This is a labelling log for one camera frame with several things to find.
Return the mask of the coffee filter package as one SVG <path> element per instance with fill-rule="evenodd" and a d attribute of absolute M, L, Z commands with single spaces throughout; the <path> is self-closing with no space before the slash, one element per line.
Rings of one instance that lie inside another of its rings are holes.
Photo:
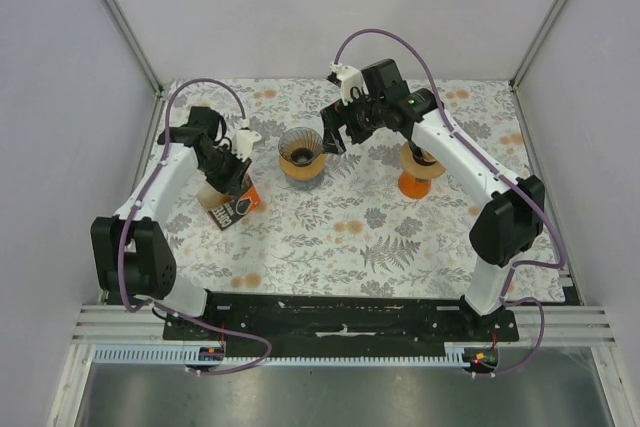
<path fill-rule="evenodd" d="M 228 230 L 261 204 L 261 198 L 248 174 L 238 195 L 222 194 L 205 183 L 196 199 L 220 231 Z"/>

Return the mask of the grey glass dripper cone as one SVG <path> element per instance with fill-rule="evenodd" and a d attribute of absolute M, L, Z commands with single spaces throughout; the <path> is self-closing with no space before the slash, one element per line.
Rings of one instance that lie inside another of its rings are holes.
<path fill-rule="evenodd" d="M 306 167 L 324 153 L 322 137 L 308 127 L 291 128 L 280 137 L 278 151 L 282 160 Z"/>

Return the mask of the orange glass carafe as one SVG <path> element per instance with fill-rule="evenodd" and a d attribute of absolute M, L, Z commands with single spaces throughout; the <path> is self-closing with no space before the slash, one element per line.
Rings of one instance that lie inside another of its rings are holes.
<path fill-rule="evenodd" d="M 410 199 L 422 199 L 431 190 L 431 180 L 421 179 L 403 171 L 397 182 L 399 191 Z"/>

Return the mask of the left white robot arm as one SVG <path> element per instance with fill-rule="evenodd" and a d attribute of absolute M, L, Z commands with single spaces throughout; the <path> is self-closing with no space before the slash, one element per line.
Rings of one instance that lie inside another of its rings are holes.
<path fill-rule="evenodd" d="M 209 107 L 194 107 L 185 124 L 166 128 L 157 139 L 163 148 L 158 163 L 112 216 L 91 225 L 100 288 L 133 311 L 155 304 L 187 315 L 185 326 L 198 339 L 216 335 L 220 315 L 206 306 L 205 289 L 179 275 L 163 227 L 197 172 L 214 191 L 243 200 L 251 153 L 261 139 L 248 120 L 229 136 L 224 118 Z"/>

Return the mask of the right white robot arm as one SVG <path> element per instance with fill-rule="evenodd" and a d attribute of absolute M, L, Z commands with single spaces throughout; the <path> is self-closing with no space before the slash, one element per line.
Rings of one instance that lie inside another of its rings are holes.
<path fill-rule="evenodd" d="M 504 297 L 508 268 L 542 231 L 542 182 L 520 178 L 491 158 L 447 114 L 436 87 L 411 90 L 392 59 L 363 70 L 333 62 L 327 79 L 340 98 L 320 112 L 325 152 L 341 155 L 347 144 L 389 129 L 434 157 L 480 207 L 469 233 L 477 256 L 464 295 L 470 308 L 457 324 L 465 338 L 483 339 L 494 328 L 491 313 Z"/>

